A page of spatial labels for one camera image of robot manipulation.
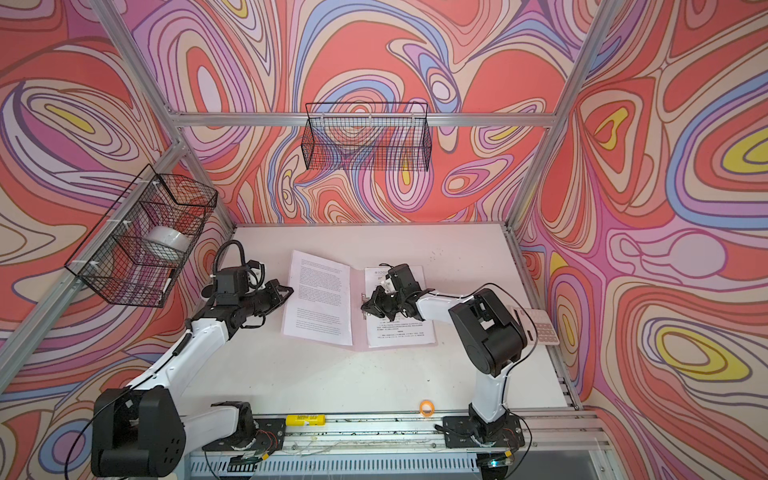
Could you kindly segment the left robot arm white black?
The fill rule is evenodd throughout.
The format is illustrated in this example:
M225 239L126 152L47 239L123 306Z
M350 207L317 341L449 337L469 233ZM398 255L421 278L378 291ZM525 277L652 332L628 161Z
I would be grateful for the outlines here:
M259 429L249 403L222 401L182 415L176 402L213 355L248 328L249 318L265 319L292 296L292 287L254 273L257 265L250 261L215 273L182 337L145 373L99 396L91 421L95 476L161 478L185 455L211 443L234 450L255 443Z

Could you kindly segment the pink folder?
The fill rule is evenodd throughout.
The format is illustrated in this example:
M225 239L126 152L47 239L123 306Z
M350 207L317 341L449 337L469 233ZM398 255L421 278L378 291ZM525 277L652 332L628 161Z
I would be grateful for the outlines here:
M364 270L351 269L351 320L352 320L352 347L341 347L349 350L365 351L365 350L386 350L385 349L369 349L367 346L366 338L366 325L364 313L361 311L361 305L365 300L365 282L364 282Z

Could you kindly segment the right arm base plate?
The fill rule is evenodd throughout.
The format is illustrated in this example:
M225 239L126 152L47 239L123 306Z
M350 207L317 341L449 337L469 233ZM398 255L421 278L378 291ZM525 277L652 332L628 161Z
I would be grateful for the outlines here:
M515 452L526 444L520 421L512 414L491 423L474 416L446 416L435 430L450 449L504 448Z

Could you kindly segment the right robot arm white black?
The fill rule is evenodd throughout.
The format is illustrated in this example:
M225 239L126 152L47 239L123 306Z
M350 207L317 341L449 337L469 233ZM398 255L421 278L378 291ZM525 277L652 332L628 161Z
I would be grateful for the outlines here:
M522 418L509 410L505 396L509 374L523 361L529 337L519 316L497 296L499 287L487 283L470 294L446 294L421 286L407 264L385 268L361 311L390 322L401 316L452 324L476 370L468 413L445 416L435 426L445 446L504 447L511 453L523 447Z

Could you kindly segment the printed paper sheet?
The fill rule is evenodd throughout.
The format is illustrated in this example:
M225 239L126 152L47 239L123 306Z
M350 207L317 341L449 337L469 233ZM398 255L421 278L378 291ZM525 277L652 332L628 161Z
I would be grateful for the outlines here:
M413 274L415 279L424 285L425 278L423 268L415 266ZM369 267L365 272L365 300L377 286L384 286L388 267ZM387 318L378 318L372 314L364 313L367 346L369 349L403 348L416 346L429 346L436 344L436 335L432 321L419 321L406 318L398 313L394 321Z
M294 250L289 286L293 293L284 305L284 335L353 346L349 266Z

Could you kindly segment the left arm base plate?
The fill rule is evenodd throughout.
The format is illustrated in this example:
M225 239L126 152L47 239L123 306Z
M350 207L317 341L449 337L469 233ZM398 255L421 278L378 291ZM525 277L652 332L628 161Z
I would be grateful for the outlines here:
M255 452L269 453L283 449L286 436L285 418L255 418L251 430L214 440L202 447L205 452Z

